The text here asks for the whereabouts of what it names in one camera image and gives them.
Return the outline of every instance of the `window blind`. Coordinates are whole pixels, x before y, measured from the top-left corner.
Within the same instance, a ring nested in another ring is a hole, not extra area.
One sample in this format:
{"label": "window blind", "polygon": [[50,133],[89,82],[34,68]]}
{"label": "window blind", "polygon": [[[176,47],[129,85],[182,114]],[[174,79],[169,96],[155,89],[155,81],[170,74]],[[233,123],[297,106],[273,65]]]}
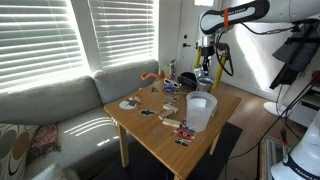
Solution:
{"label": "window blind", "polygon": [[103,67],[157,59],[154,0],[89,0]]}
{"label": "window blind", "polygon": [[87,72],[70,8],[68,0],[0,0],[0,92]]}

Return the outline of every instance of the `cable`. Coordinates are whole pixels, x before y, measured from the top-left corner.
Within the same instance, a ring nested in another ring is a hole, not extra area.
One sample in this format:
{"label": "cable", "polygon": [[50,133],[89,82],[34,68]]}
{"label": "cable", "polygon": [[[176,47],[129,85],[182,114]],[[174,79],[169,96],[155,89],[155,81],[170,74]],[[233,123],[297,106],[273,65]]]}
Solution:
{"label": "cable", "polygon": [[[220,42],[220,39],[222,37],[222,35],[226,32],[226,30],[222,31],[222,33],[216,38],[216,47],[218,47],[218,44]],[[225,66],[222,64],[221,62],[221,58],[219,57],[219,53],[218,53],[218,50],[216,50],[216,57],[217,57],[217,61],[219,62],[221,68],[223,69],[224,72],[226,72],[229,76],[233,76],[234,74],[234,70],[233,70],[233,64],[232,64],[232,59],[231,59],[231,55],[230,55],[230,48],[229,46],[227,46],[227,49],[225,50],[226,52],[226,55],[227,55],[227,60],[229,60],[229,65],[230,65],[230,69],[231,69],[231,72],[229,72]]]}
{"label": "cable", "polygon": [[262,141],[262,139],[264,138],[264,136],[270,131],[270,129],[279,121],[279,119],[287,112],[289,111],[289,109],[292,107],[292,105],[296,104],[297,102],[300,101],[301,99],[301,95],[305,92],[305,90],[312,85],[313,86],[313,82],[315,81],[316,78],[311,79],[311,81],[303,88],[303,90],[294,98],[294,100],[288,105],[288,107],[281,113],[280,116],[278,116],[278,118],[271,124],[271,126],[263,133],[263,135],[261,136],[261,138],[259,139],[259,141],[252,146],[249,150],[245,151],[244,153],[241,153],[239,155],[233,156],[231,158],[228,158],[228,160],[226,161],[226,165],[225,165],[225,178],[227,179],[227,166],[228,166],[228,161],[244,156],[245,154],[249,153],[250,151],[252,151],[253,149],[255,149],[257,146],[260,145],[260,142]]}
{"label": "cable", "polygon": [[277,34],[277,33],[281,33],[284,31],[288,31],[290,29],[295,29],[297,27],[297,25],[289,27],[289,28],[283,28],[283,29],[274,29],[274,30],[269,30],[266,32],[262,32],[262,33],[258,33],[253,31],[252,29],[250,29],[247,25],[245,25],[244,23],[240,23],[241,25],[243,25],[244,27],[246,27],[250,32],[256,34],[256,35],[270,35],[270,34]]}
{"label": "cable", "polygon": [[[279,94],[278,94],[278,97],[277,97],[277,100],[276,100],[276,110],[277,110],[278,116],[280,116],[279,109],[278,109],[278,102],[279,102],[279,96],[280,96],[281,91],[282,91],[282,87],[283,87],[283,84],[280,86]],[[287,118],[288,118],[288,116],[285,115],[285,119],[283,119],[282,116],[280,116],[280,118],[281,118],[281,122],[282,122],[282,123],[291,131],[291,133],[300,141],[301,138],[291,129],[291,127],[290,127],[290,126],[288,125],[288,123],[287,123]]]}

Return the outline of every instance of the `dark rug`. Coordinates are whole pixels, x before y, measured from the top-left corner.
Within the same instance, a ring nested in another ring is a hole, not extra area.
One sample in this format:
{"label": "dark rug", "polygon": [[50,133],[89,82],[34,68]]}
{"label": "dark rug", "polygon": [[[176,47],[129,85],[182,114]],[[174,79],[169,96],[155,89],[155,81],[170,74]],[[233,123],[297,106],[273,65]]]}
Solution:
{"label": "dark rug", "polygon": [[[216,149],[211,156],[210,148],[203,155],[188,180],[218,179],[242,129],[227,123],[222,129]],[[117,160],[97,175],[94,180],[172,180],[174,175],[138,142],[129,145],[130,165],[123,168]]]}

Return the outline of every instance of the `gray couch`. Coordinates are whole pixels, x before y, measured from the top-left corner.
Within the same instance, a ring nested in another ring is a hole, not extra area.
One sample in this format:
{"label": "gray couch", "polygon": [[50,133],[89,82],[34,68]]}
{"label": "gray couch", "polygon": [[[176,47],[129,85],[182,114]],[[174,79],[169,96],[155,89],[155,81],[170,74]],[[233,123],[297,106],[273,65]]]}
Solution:
{"label": "gray couch", "polygon": [[32,178],[53,162],[90,179],[107,167],[119,152],[117,126],[103,105],[152,83],[140,80],[142,72],[156,73],[150,61],[122,69],[100,71],[45,87],[0,97],[0,123],[45,125],[57,123],[61,152],[50,152],[26,167]]}

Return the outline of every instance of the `translucent container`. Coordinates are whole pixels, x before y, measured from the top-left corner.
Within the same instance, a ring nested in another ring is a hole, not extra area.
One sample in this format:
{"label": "translucent container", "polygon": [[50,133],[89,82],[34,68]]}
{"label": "translucent container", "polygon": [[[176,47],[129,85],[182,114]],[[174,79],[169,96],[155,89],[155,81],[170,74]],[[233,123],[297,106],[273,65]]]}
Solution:
{"label": "translucent container", "polygon": [[206,129],[217,109],[217,99],[209,93],[193,91],[187,95],[187,126],[195,132]]}

